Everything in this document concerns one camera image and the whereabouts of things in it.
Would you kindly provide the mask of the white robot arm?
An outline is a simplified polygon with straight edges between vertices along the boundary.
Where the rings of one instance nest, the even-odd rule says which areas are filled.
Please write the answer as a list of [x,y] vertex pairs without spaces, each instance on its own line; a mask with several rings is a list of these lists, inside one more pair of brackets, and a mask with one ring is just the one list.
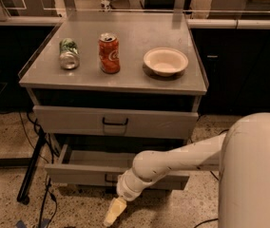
[[170,151],[143,151],[118,177],[104,226],[171,171],[219,170],[218,228],[270,228],[270,113],[235,122],[225,134]]

